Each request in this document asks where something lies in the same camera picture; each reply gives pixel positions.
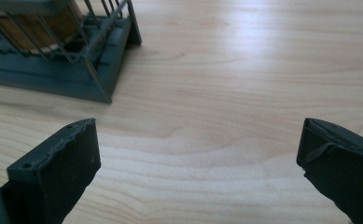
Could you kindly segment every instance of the black wire rack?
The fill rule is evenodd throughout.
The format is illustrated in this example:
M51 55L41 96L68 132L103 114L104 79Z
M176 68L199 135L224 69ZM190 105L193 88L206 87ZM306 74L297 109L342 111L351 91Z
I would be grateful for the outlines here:
M111 103L125 47L141 44L133 4L101 0L98 16L84 2L86 15L74 0L0 0L0 85Z

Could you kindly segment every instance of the table surface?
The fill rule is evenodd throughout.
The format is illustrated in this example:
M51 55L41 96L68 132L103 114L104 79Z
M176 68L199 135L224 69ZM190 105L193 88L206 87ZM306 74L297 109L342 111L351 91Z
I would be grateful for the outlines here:
M363 0L133 4L112 105L0 87L0 185L97 118L103 165L66 224L347 224L295 159L307 117L363 136Z

